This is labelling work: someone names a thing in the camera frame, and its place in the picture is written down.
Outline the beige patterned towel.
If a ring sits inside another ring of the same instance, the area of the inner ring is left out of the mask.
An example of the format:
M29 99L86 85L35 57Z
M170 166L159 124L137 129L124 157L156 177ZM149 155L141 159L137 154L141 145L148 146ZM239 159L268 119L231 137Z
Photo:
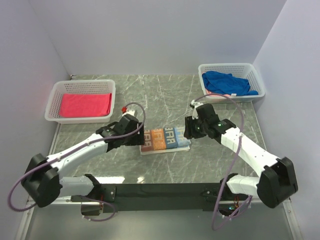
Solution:
M141 155L185 152L190 150L191 141L184 137L185 127L167 127L144 131Z

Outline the blue towel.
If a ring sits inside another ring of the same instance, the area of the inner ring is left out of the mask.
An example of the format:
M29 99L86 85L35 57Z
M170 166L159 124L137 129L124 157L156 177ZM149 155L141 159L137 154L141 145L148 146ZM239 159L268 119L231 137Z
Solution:
M235 77L231 73L207 71L202 75L203 84L207 91L236 96L257 96L256 90L251 90L248 79Z

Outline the pink red towel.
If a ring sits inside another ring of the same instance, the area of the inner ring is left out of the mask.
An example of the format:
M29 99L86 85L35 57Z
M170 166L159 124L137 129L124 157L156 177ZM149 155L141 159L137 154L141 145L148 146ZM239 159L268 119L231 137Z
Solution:
M59 115L63 118L104 117L110 113L112 94L70 94L62 96Z

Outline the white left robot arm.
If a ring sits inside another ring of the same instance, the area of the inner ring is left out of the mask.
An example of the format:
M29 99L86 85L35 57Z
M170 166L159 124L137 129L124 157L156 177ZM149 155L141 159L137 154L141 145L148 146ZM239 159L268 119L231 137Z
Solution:
M40 208L59 197L82 196L89 201L101 200L102 185L91 174L68 177L80 164L121 146L144 144L144 124L126 113L119 121L96 130L82 142L56 154L35 155L27 167L28 176L21 185Z

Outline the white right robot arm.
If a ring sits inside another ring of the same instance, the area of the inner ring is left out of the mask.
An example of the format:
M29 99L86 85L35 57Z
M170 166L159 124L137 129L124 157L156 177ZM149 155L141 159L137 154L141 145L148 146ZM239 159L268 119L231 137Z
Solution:
M256 173L255 177L228 174L220 182L220 198L258 197L273 209L298 191L294 164L289 158L269 153L232 121L219 119L211 104L192 101L190 106L193 113L185 118L184 137L189 140L209 137L236 153Z

